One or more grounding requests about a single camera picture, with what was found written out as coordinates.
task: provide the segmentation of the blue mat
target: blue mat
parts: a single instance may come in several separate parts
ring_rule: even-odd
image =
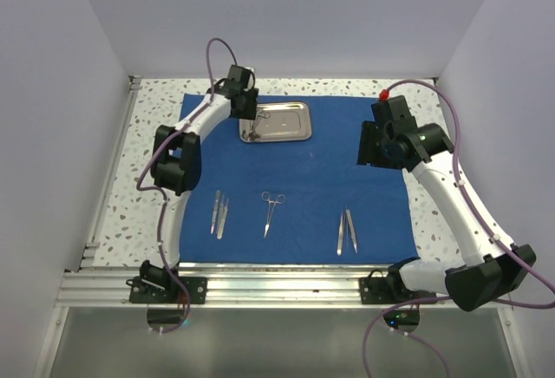
[[[202,100],[187,95],[183,118]],[[375,99],[331,96],[262,96],[260,102],[303,101],[310,107],[306,141],[246,144],[237,120],[222,122],[202,145],[202,176],[186,206],[181,261],[252,264],[389,264],[417,256],[400,171],[357,166],[362,121],[372,120]],[[229,201],[224,237],[210,234],[215,192]],[[268,205],[277,205],[268,238]],[[355,254],[343,241],[337,256],[342,209],[351,210]]]

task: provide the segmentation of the wall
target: wall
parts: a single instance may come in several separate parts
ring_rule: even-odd
[[[0,0],[0,376],[31,376],[128,79],[88,0]]]
[[[129,74],[205,77],[221,36],[266,77],[433,77],[483,0],[90,1]]]
[[[506,231],[532,245],[537,268],[552,281],[554,36],[553,0],[486,0],[440,79],[460,112],[470,180]],[[531,278],[516,297],[553,299]],[[536,378],[553,376],[555,314],[516,315]]]

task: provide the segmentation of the scissors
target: scissors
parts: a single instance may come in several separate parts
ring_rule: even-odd
[[[268,235],[268,230],[270,229],[271,215],[274,214],[274,209],[276,205],[282,205],[283,203],[285,203],[285,196],[283,194],[279,194],[276,197],[276,200],[271,200],[270,194],[268,192],[263,192],[262,200],[264,202],[268,202],[268,216],[266,217],[266,226],[264,227],[264,238],[266,238],[266,235]]]

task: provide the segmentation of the metal tray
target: metal tray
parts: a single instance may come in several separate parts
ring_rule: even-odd
[[[309,106],[304,102],[260,103],[256,120],[239,120],[239,138],[244,142],[302,141],[311,135]]]

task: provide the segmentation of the purple cable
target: purple cable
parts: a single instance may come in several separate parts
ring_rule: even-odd
[[[366,376],[368,376],[368,378],[372,378],[372,373],[370,372],[370,366],[368,364],[368,359],[366,358],[366,346],[368,344],[368,338],[369,338],[369,335],[370,335],[370,331],[375,326],[375,324],[378,323],[378,321],[380,319],[382,319],[388,313],[391,313],[392,311],[397,310],[397,309],[399,309],[400,307],[403,307],[403,306],[409,306],[411,304],[437,303],[437,302],[444,302],[446,300],[451,300],[451,297],[416,298],[415,300],[409,300],[408,302],[398,303],[395,306],[391,306],[389,309],[385,309],[378,316],[376,316],[372,320],[372,322],[370,322],[368,327],[366,328],[366,331],[364,332],[364,338],[362,339],[362,363],[364,364],[364,370],[366,371]],[[401,330],[396,330],[396,332],[398,332],[401,335],[404,335],[404,332],[402,332]],[[408,337],[411,337],[411,338],[415,339],[416,341],[418,341],[420,343],[423,343],[424,345],[426,345],[430,349],[432,349],[435,352],[435,354],[438,356],[438,358],[440,358],[441,363],[445,367],[445,372],[447,373],[447,378],[450,378],[451,372],[449,371],[449,366],[447,365],[447,361],[445,360],[445,358],[443,357],[441,352],[432,343],[430,343],[430,342],[426,341],[425,339],[423,339],[419,336],[416,336],[412,333],[408,334]]]
[[[212,45],[213,42],[221,42],[222,44],[224,44],[229,49],[229,52],[231,53],[231,55],[233,57],[233,61],[235,62],[235,64],[237,64],[237,59],[235,57],[235,54],[233,53],[232,48],[229,47],[229,45],[224,40],[222,40],[221,38],[214,37],[213,39],[211,39],[208,42],[208,44],[206,45],[206,68],[208,69],[208,76],[210,76],[210,102],[212,102],[212,100],[214,99],[214,93],[215,93],[214,80],[213,80],[213,76],[212,76],[212,66],[210,64],[210,46]],[[143,187],[142,182],[145,180],[145,178],[146,178],[148,172],[150,171],[151,167],[154,165],[156,160],[162,154],[162,151],[165,151],[167,146],[189,127],[189,125],[190,125],[189,122],[190,121],[194,121],[194,119],[197,118],[201,113],[203,113],[207,108],[208,108],[208,105],[199,109],[197,111],[197,113],[195,115],[193,115],[190,118],[190,120],[185,123],[185,125],[183,125],[183,127],[177,129],[173,134],[171,134],[169,137],[167,137],[164,140],[164,142],[162,142],[160,144],[160,146],[154,152],[152,158],[148,161],[147,165],[145,166],[142,173],[140,174],[139,179],[137,180],[137,184],[135,186],[136,189],[139,192],[151,192],[151,191],[159,192],[162,195],[162,198],[164,199],[164,202],[162,203],[162,207],[160,209],[160,215],[158,217],[158,225],[156,227],[156,243],[158,244],[158,251],[160,253],[160,258],[162,260],[162,263],[164,264],[164,268],[166,269],[170,278],[180,287],[181,291],[183,291],[183,293],[186,296],[186,300],[187,300],[186,308],[185,308],[185,314],[183,315],[183,317],[181,317],[180,322],[173,325],[172,327],[170,327],[168,329],[160,328],[161,333],[169,333],[169,332],[172,332],[172,331],[174,331],[176,329],[179,329],[181,327],[181,325],[185,322],[185,320],[189,316],[189,311],[191,310],[191,303],[190,303],[191,296],[189,295],[189,290],[186,288],[186,286],[173,273],[172,268],[167,263],[166,255],[165,255],[165,252],[164,252],[164,246],[163,246],[163,242],[162,242],[162,226],[164,225],[164,216],[166,215],[166,208],[167,208],[167,202],[168,202],[167,194],[166,194],[166,192],[164,192],[164,190],[162,188],[157,187],[157,186]]]
[[[390,91],[391,89],[396,88],[397,86],[400,86],[404,83],[414,83],[416,85],[421,85],[425,88],[433,90],[437,95],[440,96],[440,98],[442,100],[444,100],[444,102],[449,107],[449,110],[451,111],[451,115],[453,116],[453,122],[454,122],[453,173],[454,173],[454,178],[457,181],[457,183],[460,182],[460,173],[459,173],[460,123],[459,123],[459,115],[457,115],[457,112],[454,108],[454,104],[451,102],[451,100],[449,100],[449,98],[447,98],[447,96],[445,94],[443,94],[435,86],[430,85],[429,83],[426,83],[424,81],[417,81],[415,79],[405,79],[405,80],[402,80],[402,81],[397,81],[394,84],[392,84],[391,86],[389,86],[389,88],[387,88],[387,90]],[[464,187],[464,185],[459,186],[459,189],[460,189],[460,194],[462,195],[463,199],[465,200],[465,202],[468,205],[468,208],[470,209],[470,212],[472,212],[472,214],[474,215],[476,220],[478,220],[478,223],[482,226],[482,228],[484,228],[484,231],[486,231],[487,235],[490,238],[492,238],[493,235],[495,234],[495,232],[493,232],[492,228],[489,227],[489,225],[484,220],[482,215],[480,215],[480,212],[476,208],[476,205],[474,204],[474,202],[472,201],[472,199],[468,195],[467,189]],[[519,258],[518,255],[516,255],[513,251],[511,251],[511,249],[509,249],[500,240],[494,239],[493,241],[514,262],[516,262],[518,265],[520,265],[522,268],[524,268],[526,271],[528,271],[530,274],[532,274],[534,277],[536,277],[553,294],[555,294],[555,285],[553,285],[553,283],[551,283],[547,278],[543,277],[541,274],[539,274],[539,272],[537,272],[530,265],[528,265],[525,261],[523,261],[521,258]],[[512,302],[510,300],[504,300],[504,299],[500,299],[500,298],[495,299],[494,301],[497,302],[497,303],[509,304],[509,305],[512,305],[512,306],[522,307],[522,308],[526,308],[526,309],[545,310],[545,309],[555,308],[555,301],[553,301],[551,303],[547,303],[547,304]]]

